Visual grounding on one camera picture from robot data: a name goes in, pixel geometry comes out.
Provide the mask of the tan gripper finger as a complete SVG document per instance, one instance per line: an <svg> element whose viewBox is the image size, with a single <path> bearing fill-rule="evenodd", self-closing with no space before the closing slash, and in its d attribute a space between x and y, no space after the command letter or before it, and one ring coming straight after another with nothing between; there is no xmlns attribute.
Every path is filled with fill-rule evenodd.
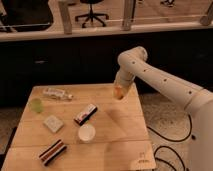
<svg viewBox="0 0 213 171"><path fill-rule="evenodd" d="M121 87L121 88L122 88L124 97L128 94L128 89L123 88L122 86L119 86L119 85L116 85L115 87Z"/></svg>

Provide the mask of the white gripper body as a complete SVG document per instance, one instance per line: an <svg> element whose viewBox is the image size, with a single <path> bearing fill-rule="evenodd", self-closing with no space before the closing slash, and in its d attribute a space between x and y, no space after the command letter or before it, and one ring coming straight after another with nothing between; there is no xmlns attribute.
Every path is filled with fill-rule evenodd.
<svg viewBox="0 0 213 171"><path fill-rule="evenodd" d="M134 82L135 76L123 69L120 69L115 77L114 83L122 87L129 87Z"/></svg>

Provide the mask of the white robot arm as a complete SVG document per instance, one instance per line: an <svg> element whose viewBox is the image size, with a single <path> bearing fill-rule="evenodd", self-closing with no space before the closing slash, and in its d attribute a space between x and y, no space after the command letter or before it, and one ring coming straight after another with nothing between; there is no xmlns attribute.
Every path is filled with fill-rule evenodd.
<svg viewBox="0 0 213 171"><path fill-rule="evenodd" d="M213 92L149 65L147 51L137 46L119 54L113 94L124 98L136 77L182 107L193 119L189 171L213 171Z"/></svg>

